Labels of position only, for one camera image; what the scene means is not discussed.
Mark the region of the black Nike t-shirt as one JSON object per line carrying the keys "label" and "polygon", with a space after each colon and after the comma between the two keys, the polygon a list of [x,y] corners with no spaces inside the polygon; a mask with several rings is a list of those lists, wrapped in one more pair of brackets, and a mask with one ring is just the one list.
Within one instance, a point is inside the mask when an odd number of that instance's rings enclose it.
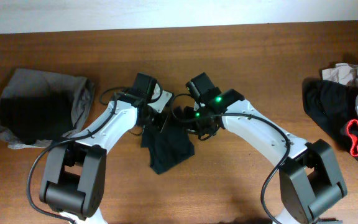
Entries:
{"label": "black Nike t-shirt", "polygon": [[149,150],[150,168],[158,175],[195,155],[188,133],[176,121],[169,122],[162,132],[156,126],[146,126],[140,146]]}

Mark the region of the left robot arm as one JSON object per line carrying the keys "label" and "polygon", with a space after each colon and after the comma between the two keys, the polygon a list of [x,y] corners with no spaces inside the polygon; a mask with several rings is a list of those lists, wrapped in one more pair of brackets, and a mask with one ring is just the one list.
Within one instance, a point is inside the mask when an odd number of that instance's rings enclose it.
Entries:
{"label": "left robot arm", "polygon": [[139,73],[86,129],[46,148],[39,199],[52,209],[48,215],[69,223],[105,223],[99,206],[107,154],[127,131],[152,124],[172,98],[155,78]]}

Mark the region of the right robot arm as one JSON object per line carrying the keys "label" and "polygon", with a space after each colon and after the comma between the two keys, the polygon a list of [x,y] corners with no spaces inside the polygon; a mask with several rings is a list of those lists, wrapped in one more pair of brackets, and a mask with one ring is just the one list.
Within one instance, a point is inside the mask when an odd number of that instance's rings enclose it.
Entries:
{"label": "right robot arm", "polygon": [[186,88],[194,99],[185,108],[189,131],[212,136],[222,128],[261,153],[273,170],[266,178],[260,201],[272,177],[280,181],[282,212],[273,223],[319,223],[320,216],[347,195],[347,187],[332,147],[322,139],[311,143],[299,138],[259,113],[238,91],[222,92],[207,74],[192,78]]}

